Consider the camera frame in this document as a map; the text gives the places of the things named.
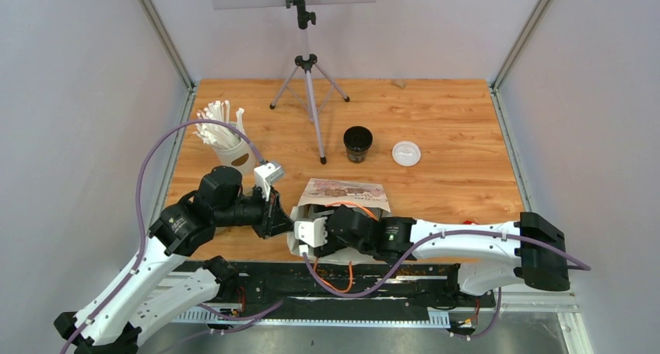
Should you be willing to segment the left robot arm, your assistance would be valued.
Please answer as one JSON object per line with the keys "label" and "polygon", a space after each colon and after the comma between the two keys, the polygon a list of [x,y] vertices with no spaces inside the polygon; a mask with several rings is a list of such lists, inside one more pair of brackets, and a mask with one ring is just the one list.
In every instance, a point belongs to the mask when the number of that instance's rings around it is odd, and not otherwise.
{"label": "left robot arm", "polygon": [[135,353],[153,333],[195,305],[216,298],[231,301],[238,292],[238,271],[215,256],[187,279],[156,297],[151,292],[221,227],[251,226],[262,239],[293,228],[272,186],[283,176],[275,162],[255,167],[255,185],[244,195],[242,175],[217,166],[198,189],[166,207],[150,226],[145,248],[91,303],[63,312],[54,327],[77,353]]}

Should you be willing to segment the kraft paper takeout bag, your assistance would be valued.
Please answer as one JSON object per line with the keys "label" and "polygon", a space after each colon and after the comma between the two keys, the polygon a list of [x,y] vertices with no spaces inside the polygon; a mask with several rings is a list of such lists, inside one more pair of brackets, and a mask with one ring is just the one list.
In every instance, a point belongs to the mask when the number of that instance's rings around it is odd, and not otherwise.
{"label": "kraft paper takeout bag", "polygon": [[[355,181],[337,181],[329,179],[311,178],[296,206],[293,207],[290,217],[296,222],[298,220],[314,220],[331,213],[331,210],[340,205],[346,205],[358,212],[363,212],[371,218],[387,218],[391,216],[391,207],[385,189],[380,184],[360,183]],[[292,233],[286,235],[286,243],[290,253],[302,257],[298,249],[299,241]],[[308,255],[309,262],[321,284],[328,287],[334,293],[350,293],[355,282],[354,265],[373,261],[374,257],[360,254],[352,248],[342,249],[325,257]],[[323,263],[327,265],[346,265],[348,267],[348,282],[343,288],[333,284],[328,276],[323,276],[318,266]]]}

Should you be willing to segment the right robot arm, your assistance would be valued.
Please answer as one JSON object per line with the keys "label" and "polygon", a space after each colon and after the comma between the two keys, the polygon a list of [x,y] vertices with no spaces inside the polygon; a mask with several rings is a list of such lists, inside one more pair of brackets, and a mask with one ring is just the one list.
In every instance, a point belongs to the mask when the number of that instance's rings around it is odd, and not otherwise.
{"label": "right robot arm", "polygon": [[301,237],[308,255],[324,257],[352,249],[397,269],[404,261],[468,258],[444,284],[454,305],[514,284],[548,292],[570,288],[563,231],[535,212],[487,225],[433,223],[412,217],[376,220],[345,205],[313,222],[312,238]]}

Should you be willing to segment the black paper cup stack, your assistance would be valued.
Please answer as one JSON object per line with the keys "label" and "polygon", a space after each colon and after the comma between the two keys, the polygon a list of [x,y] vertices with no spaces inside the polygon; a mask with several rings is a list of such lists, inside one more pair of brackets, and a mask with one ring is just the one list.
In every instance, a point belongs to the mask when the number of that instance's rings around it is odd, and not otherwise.
{"label": "black paper cup stack", "polygon": [[364,126],[347,128],[343,135],[347,159],[353,163],[362,163],[373,144],[373,134]]}

